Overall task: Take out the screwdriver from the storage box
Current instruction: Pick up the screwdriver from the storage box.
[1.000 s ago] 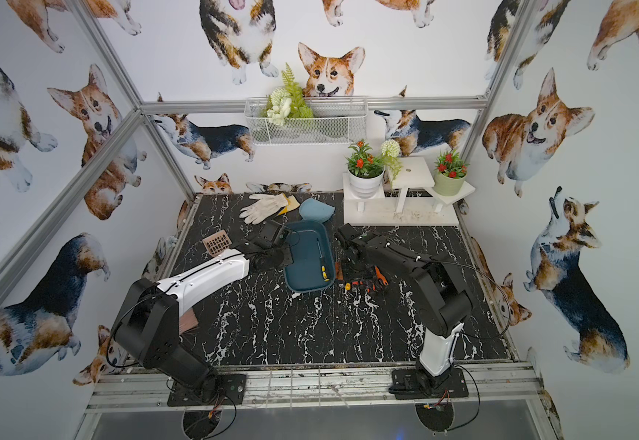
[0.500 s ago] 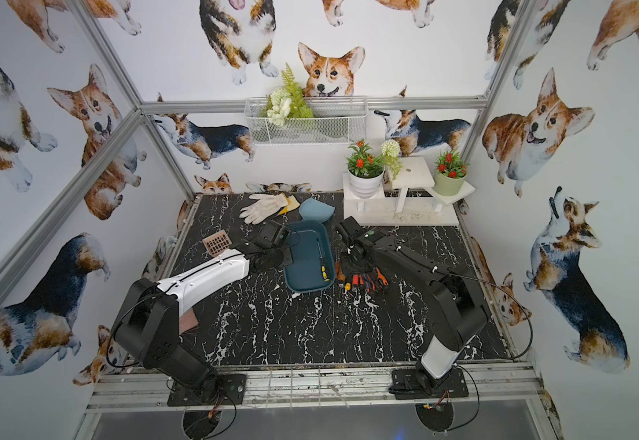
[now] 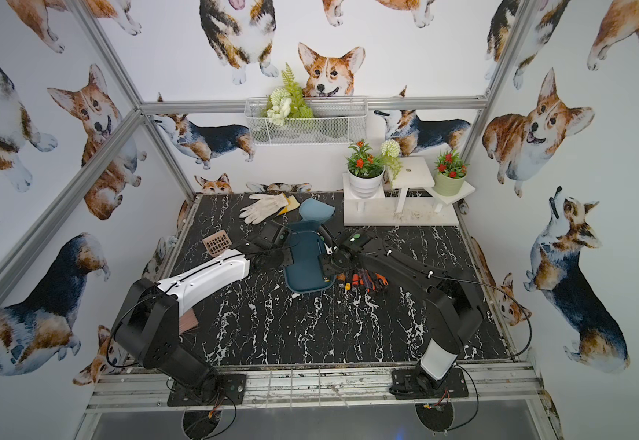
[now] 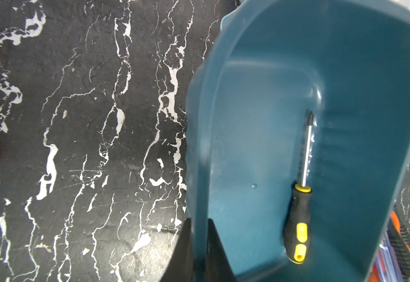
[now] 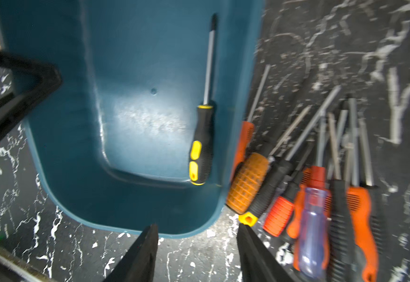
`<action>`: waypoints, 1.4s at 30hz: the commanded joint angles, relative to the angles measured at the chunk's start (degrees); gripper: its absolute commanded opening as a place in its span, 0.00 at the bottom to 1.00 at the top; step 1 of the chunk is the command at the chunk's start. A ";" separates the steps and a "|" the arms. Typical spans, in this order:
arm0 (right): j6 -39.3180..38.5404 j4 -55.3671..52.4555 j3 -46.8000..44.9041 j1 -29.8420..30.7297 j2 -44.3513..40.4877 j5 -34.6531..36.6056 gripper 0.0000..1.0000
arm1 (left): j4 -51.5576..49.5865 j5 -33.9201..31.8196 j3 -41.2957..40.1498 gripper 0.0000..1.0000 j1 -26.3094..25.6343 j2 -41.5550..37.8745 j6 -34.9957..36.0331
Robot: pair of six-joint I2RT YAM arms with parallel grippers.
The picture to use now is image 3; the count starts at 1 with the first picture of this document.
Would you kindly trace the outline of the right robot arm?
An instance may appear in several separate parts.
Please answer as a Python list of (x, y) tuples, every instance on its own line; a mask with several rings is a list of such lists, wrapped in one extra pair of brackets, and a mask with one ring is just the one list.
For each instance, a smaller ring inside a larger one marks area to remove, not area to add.
[(459, 271), (447, 271), (389, 247), (367, 228), (345, 229), (334, 236), (319, 229), (330, 254), (320, 258), (326, 275), (364, 269), (414, 295), (424, 306), (429, 344), (416, 367), (422, 392), (439, 385), (455, 366), (467, 342), (487, 317), (484, 294)]

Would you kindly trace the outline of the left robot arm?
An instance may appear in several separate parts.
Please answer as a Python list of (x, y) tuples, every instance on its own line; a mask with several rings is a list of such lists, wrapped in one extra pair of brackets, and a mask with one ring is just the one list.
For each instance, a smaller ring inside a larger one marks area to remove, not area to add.
[(220, 255), (168, 279), (141, 278), (130, 287), (111, 330), (111, 339), (147, 370), (160, 370), (203, 403), (220, 395), (218, 372), (184, 346), (181, 319), (213, 293), (251, 274), (292, 263), (292, 231), (275, 222)]

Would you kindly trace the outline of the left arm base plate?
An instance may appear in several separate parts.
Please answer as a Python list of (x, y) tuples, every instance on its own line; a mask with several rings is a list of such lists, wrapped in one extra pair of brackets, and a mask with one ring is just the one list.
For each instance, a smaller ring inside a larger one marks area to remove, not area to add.
[(177, 381), (169, 385), (168, 407), (215, 406), (242, 404), (248, 376), (245, 374), (220, 374), (208, 378), (198, 388), (187, 388)]

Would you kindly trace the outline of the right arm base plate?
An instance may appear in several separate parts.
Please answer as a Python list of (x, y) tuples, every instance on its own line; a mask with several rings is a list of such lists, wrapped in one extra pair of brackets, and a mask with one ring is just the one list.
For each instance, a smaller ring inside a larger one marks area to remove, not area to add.
[(438, 400), (442, 397), (469, 396), (467, 381), (459, 368), (451, 368), (442, 379), (433, 379), (420, 368), (393, 370), (388, 391), (397, 400)]

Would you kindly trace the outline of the teal storage box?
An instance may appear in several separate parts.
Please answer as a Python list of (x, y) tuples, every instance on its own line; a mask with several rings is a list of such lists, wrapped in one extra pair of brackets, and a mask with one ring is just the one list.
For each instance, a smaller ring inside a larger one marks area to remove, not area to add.
[(293, 263), (284, 268), (284, 280), (293, 293), (321, 293), (336, 280), (322, 269), (321, 258), (326, 255), (326, 248), (319, 234), (320, 226), (321, 223), (308, 220), (287, 226)]

